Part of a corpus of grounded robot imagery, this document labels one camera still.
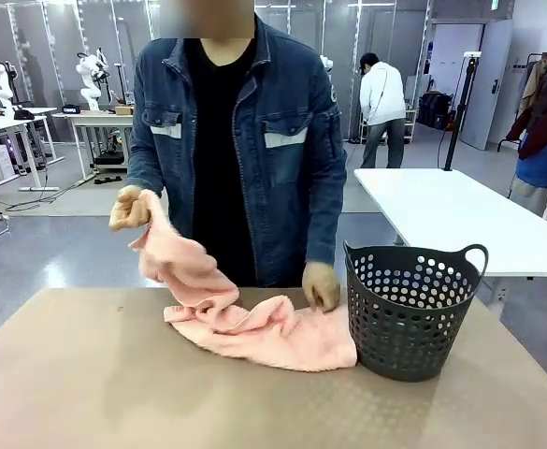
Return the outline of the person's right gloved hand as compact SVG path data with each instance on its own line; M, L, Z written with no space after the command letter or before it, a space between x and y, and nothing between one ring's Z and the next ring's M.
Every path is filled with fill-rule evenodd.
M142 189L135 185L123 187L111 209L108 226L111 231L139 228L151 220L151 211L144 201Z

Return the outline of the person's left gloved hand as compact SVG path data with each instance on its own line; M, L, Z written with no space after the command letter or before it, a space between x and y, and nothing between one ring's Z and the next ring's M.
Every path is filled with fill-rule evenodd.
M302 288L312 309L333 311L339 304L340 284L335 269L323 262L310 261L305 265Z

